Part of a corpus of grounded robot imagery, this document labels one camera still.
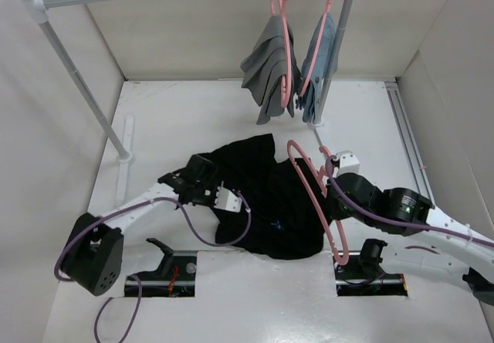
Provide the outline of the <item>pink plastic hanger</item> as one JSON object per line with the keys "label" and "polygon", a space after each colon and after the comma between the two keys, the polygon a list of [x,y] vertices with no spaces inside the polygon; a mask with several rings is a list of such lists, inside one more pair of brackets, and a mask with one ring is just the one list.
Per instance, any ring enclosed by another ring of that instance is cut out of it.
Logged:
{"label": "pink plastic hanger", "polygon": [[323,209],[322,209],[321,205],[319,204],[317,197],[316,197],[313,189],[311,188],[308,179],[306,178],[302,169],[300,168],[300,166],[296,162],[296,158],[293,156],[292,150],[294,149],[296,152],[299,153],[300,157],[302,158],[302,160],[306,164],[310,174],[313,176],[313,179],[314,179],[317,187],[319,188],[321,195],[324,198],[327,197],[327,187],[326,187],[326,184],[325,184],[323,179],[325,177],[332,178],[332,175],[331,174],[328,175],[326,169],[323,166],[321,166],[320,169],[316,169],[316,167],[313,165],[310,157],[306,154],[306,152],[294,140],[288,140],[286,149],[287,149],[287,153],[289,156],[289,160],[290,160],[292,166],[294,167],[300,181],[302,182],[308,196],[310,197],[310,200],[313,204],[314,209],[316,210],[316,214],[318,215],[318,217],[320,219],[320,222],[321,222],[321,225],[324,229],[324,232],[327,235],[327,239],[328,239],[329,244],[330,244],[333,258],[336,260],[336,262],[340,266],[347,265],[347,263],[350,259],[350,251],[349,251],[349,247],[348,247],[348,243],[347,243],[346,234],[345,234],[344,229],[343,229],[343,224],[341,223],[340,220],[335,219],[335,223],[336,223],[337,230],[339,233],[339,238],[341,241],[341,245],[343,247],[342,254],[340,254],[339,250],[337,249],[337,245],[334,241],[333,234],[330,231],[330,225],[328,224],[327,218],[324,215]]}

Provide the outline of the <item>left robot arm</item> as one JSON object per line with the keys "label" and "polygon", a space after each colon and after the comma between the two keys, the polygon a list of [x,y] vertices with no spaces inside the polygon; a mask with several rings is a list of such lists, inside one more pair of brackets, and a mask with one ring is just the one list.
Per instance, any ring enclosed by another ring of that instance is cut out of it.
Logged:
{"label": "left robot arm", "polygon": [[124,241],[151,221],[161,203],[176,209],[188,203],[211,207],[220,186],[218,166],[192,155],[183,167],[161,176],[144,194],[102,216],[83,213],[56,261],[57,280],[75,282],[94,296],[105,294],[120,276]]}

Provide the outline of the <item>black t shirt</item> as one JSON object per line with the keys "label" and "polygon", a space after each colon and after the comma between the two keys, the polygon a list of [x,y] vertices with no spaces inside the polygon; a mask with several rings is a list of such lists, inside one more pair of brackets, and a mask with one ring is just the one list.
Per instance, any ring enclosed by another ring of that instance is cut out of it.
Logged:
{"label": "black t shirt", "polygon": [[272,134],[262,134],[202,153],[216,164],[224,186],[238,189],[251,208],[250,213],[214,210],[219,221],[215,242],[277,260],[308,258],[323,249],[325,231],[296,169],[302,170],[324,215],[330,211],[303,159],[294,165],[278,162],[275,152]]}

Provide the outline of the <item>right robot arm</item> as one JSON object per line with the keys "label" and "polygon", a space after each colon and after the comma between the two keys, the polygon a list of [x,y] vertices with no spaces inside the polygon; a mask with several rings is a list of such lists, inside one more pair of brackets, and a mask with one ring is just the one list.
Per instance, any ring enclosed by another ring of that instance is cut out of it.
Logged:
{"label": "right robot arm", "polygon": [[354,218],[388,234],[367,239],[357,257],[358,270],[414,274],[468,290],[493,304],[493,241],[453,219],[408,188],[380,190],[364,176],[345,173],[328,180],[337,219]]}

